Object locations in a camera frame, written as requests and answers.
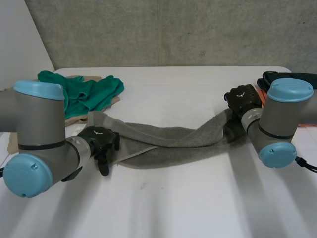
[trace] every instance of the white wall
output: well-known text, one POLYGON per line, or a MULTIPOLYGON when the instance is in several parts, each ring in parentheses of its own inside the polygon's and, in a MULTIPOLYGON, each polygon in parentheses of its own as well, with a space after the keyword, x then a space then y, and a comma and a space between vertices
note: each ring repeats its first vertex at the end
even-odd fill
POLYGON ((24 0, 0 0, 0 90, 54 71, 24 0))

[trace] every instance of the green cloth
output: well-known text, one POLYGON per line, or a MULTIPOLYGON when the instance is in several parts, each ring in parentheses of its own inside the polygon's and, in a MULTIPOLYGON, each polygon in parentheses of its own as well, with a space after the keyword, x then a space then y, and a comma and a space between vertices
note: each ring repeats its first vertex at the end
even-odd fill
POLYGON ((42 71, 38 74, 38 80, 63 86, 65 119, 86 115, 89 111, 101 111, 124 90, 121 80, 113 76, 98 82, 84 82, 83 76, 65 78, 58 73, 42 71))

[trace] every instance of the gray wall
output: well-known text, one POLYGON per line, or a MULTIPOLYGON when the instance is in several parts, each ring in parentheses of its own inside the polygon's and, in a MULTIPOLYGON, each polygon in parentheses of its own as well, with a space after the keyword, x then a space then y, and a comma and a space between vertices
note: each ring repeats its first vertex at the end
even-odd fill
POLYGON ((317 73, 317 0, 26 0, 63 67, 278 65, 317 73))

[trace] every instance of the beige cloth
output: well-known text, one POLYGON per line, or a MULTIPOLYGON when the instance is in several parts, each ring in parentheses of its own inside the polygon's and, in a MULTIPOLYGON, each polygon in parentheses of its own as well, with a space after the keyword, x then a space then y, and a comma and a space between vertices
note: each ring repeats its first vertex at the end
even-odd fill
MULTIPOLYGON (((77 77, 77 75, 69 76, 67 78, 74 78, 74 77, 77 77)), ((98 82, 101 79, 102 78, 99 76, 84 76, 84 82, 89 81, 89 80, 94 80, 94 81, 98 82)), ((119 102, 119 101, 120 101, 120 98, 118 96, 114 97, 112 99, 110 106, 103 108, 102 111, 104 111, 106 108, 111 107, 113 104, 115 104, 116 102, 119 102)), ((65 120, 65 126, 73 125, 76 123, 77 124, 87 123, 87 115, 75 116, 75 117, 71 117, 71 118, 68 118, 65 120)), ((15 154, 18 152, 18 137, 17 137, 16 133, 10 134, 7 150, 8 150, 9 154, 15 154)))

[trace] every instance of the white table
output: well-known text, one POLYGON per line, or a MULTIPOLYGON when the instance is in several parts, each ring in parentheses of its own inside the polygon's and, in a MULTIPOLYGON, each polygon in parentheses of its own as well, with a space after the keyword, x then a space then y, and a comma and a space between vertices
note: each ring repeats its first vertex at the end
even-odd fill
MULTIPOLYGON (((227 108, 225 92, 282 67, 65 68, 69 75, 114 75, 125 84, 107 110, 126 122, 197 128, 227 108)), ((70 136, 77 125, 66 129, 70 136)), ((5 158, 8 134, 0 138, 5 158)), ((298 129, 298 153, 317 164, 317 128, 298 129)), ((198 162, 154 170, 91 161, 79 176, 31 199, 0 181, 1 238, 313 238, 317 175, 295 163, 265 167, 250 144, 198 162)))

